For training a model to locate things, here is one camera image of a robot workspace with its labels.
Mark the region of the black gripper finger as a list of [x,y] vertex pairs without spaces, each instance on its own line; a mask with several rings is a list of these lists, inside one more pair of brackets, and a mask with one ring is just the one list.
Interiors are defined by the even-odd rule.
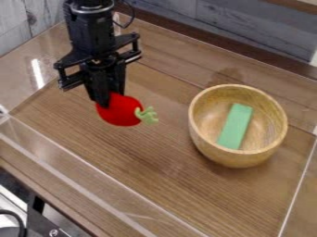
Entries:
[[109,107],[110,94],[109,94],[109,79],[108,73],[104,69],[94,68],[85,65],[85,86],[92,100],[101,106]]
[[109,72],[109,83],[110,89],[118,93],[125,94],[126,92],[126,62],[118,61],[110,68]]

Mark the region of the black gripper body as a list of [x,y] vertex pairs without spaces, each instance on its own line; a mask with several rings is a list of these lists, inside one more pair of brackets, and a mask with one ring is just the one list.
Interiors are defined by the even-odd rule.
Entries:
[[114,3],[65,3],[63,13],[71,42],[71,52],[54,65],[59,72],[59,88],[65,91],[85,84],[84,66],[108,73],[124,60],[126,65],[142,57],[141,35],[136,32],[117,35],[114,30]]

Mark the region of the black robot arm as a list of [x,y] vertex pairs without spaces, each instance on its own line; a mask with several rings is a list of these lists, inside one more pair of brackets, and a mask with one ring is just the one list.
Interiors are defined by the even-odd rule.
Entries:
[[126,65],[142,58],[141,35],[117,35],[113,19],[114,0],[65,0],[63,13],[71,52],[54,65],[63,91],[85,85],[92,100],[109,107],[112,93],[126,92]]

